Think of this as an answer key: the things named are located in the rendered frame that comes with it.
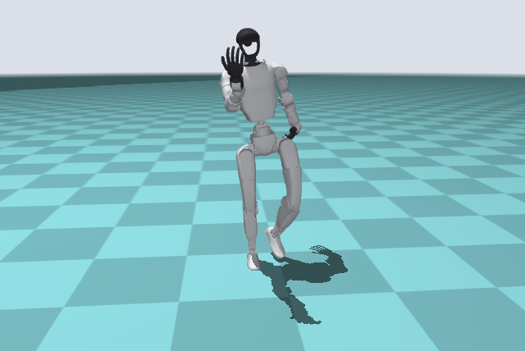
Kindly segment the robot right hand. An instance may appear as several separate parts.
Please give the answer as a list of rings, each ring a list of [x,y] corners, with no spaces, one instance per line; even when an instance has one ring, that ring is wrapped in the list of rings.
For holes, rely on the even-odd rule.
[[[241,88],[243,88],[244,87],[244,81],[243,81],[242,73],[243,73],[243,70],[244,70],[244,66],[243,66],[244,49],[243,49],[243,51],[241,53],[240,64],[239,64],[240,48],[237,48],[236,57],[234,59],[235,46],[232,47],[232,49],[231,49],[231,60],[230,60],[230,56],[229,56],[229,50],[230,50],[230,48],[228,47],[227,50],[226,50],[227,64],[225,62],[225,58],[223,56],[221,56],[222,65],[227,70],[227,74],[231,76],[230,77],[230,83],[231,82],[232,83],[240,83],[241,84]]]

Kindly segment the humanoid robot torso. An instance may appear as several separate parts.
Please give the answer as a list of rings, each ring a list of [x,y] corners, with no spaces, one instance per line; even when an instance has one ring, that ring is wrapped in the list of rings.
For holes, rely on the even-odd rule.
[[[256,62],[260,62],[256,60]],[[244,62],[247,65],[249,62]],[[250,134],[254,156],[266,156],[277,152],[276,134],[271,130],[270,123],[264,120],[274,117],[276,109],[276,86],[274,69],[269,62],[261,62],[257,66],[244,66],[242,73],[244,81],[244,96],[240,110],[248,121],[258,121]]]

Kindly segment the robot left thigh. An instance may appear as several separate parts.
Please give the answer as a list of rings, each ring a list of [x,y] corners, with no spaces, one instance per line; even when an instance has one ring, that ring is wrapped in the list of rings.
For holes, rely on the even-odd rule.
[[[281,205],[286,212],[294,212],[299,208],[302,193],[302,170],[298,151],[291,139],[276,137],[276,142],[287,192],[281,200]]]

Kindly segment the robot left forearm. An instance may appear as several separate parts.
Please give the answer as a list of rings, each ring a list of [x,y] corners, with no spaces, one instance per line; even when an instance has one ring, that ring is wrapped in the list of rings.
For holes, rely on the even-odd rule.
[[[292,126],[294,126],[297,129],[296,133],[298,133],[302,129],[302,125],[299,122],[299,117],[298,117],[297,112],[296,112],[295,109],[296,109],[296,107],[295,107],[294,102],[291,103],[290,105],[284,107],[284,111],[285,111],[285,113],[287,115],[287,119],[288,119],[288,122],[290,124],[290,128]]]

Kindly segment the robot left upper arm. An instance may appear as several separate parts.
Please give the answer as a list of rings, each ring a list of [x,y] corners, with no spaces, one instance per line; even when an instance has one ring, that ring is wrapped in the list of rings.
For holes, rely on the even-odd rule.
[[[278,102],[281,106],[286,107],[294,102],[292,95],[288,92],[289,83],[287,78],[287,70],[279,62],[272,62],[271,65],[274,69],[276,87],[280,95]]]

